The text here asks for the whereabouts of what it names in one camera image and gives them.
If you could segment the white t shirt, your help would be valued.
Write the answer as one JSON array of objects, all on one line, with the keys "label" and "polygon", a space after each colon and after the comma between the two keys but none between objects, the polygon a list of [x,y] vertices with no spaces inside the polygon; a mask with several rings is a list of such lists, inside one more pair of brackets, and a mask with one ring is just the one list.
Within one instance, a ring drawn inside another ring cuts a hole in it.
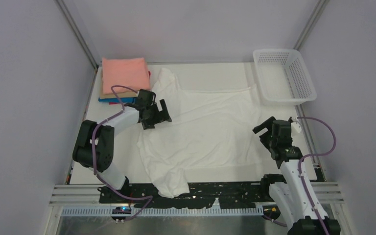
[{"label": "white t shirt", "polygon": [[160,196],[188,193],[191,175],[200,182],[227,181],[261,163],[252,132],[260,117],[255,86],[186,91],[175,73],[162,68],[152,90],[165,101],[171,121],[143,130],[137,146]]}]

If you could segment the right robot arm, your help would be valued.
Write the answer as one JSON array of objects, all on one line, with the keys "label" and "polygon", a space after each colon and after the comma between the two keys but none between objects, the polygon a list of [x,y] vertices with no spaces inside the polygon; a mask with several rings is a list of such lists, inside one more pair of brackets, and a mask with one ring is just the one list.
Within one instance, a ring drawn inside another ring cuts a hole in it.
[{"label": "right robot arm", "polygon": [[331,219],[318,200],[306,173],[300,148],[292,144],[292,133],[300,129],[292,118],[280,120],[270,117],[253,128],[260,135],[262,145],[270,152],[280,174],[265,174],[261,181],[260,195],[276,203],[284,217],[289,235],[338,235],[341,227]]}]

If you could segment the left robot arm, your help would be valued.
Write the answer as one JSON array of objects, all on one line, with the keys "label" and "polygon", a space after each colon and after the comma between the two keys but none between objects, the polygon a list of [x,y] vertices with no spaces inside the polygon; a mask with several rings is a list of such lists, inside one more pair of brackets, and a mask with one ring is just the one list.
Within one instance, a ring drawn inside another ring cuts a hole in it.
[{"label": "left robot arm", "polygon": [[120,203],[134,201],[129,189],[129,179],[113,162],[115,137],[127,128],[140,123],[144,130],[153,129],[162,122],[171,122],[164,99],[156,101],[156,94],[139,90],[133,102],[118,99],[121,110],[102,121],[82,122],[72,153],[73,161],[93,171],[94,176]]}]

